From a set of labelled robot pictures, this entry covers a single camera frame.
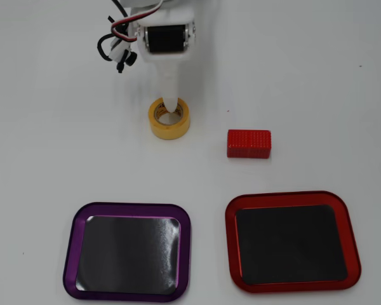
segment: white background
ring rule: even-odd
[[[72,218],[92,201],[186,209],[191,276],[176,304],[381,305],[381,0],[196,2],[199,49],[180,75],[192,123],[167,142],[147,118],[154,67],[119,75],[97,53],[119,18],[111,1],[0,0],[0,305],[83,304],[62,273]],[[227,159],[230,128],[271,130],[272,158]],[[310,190],[346,202],[359,283],[242,292],[228,202]]]

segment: textured surface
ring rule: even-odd
[[[147,117],[155,67],[139,58],[119,75],[97,53],[112,1],[0,0],[0,305],[105,305],[62,286],[73,216],[98,200],[189,213],[190,285],[175,305],[381,305],[381,0],[194,3],[199,49],[179,79],[191,124],[167,142]],[[257,128],[272,157],[227,158],[229,129]],[[349,207],[358,284],[241,291],[226,205],[318,189]]]
[[[94,217],[86,221],[79,290],[170,295],[176,289],[175,219]]]
[[[245,283],[342,281],[347,278],[331,207],[240,210],[236,219]]]
[[[271,132],[268,130],[229,130],[228,158],[268,159],[271,154]]]

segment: purple tray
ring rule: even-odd
[[[96,231],[102,226],[106,229]],[[111,254],[103,249],[104,240],[108,240],[109,245],[111,243]],[[76,299],[171,302],[187,288],[190,248],[191,221],[185,210],[176,205],[91,203],[82,207],[74,217],[63,286]],[[107,277],[107,272],[111,272],[111,277]],[[160,273],[171,277],[164,280]],[[84,278],[84,288],[79,277]],[[155,287],[161,286],[161,281],[163,284],[170,282],[171,287],[160,293]],[[104,288],[105,282],[109,283],[108,288]]]

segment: masking tape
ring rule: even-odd
[[[148,118],[150,120],[151,130],[157,137],[164,140],[174,140],[182,137],[189,129],[191,120],[189,118],[188,105],[178,98],[178,107],[176,114],[181,117],[181,120],[173,125],[166,125],[159,122],[159,118],[169,113],[164,106],[162,98],[157,99],[150,107]]]

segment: red rectangular block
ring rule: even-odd
[[[229,130],[228,158],[268,159],[270,153],[271,132],[269,130]]]

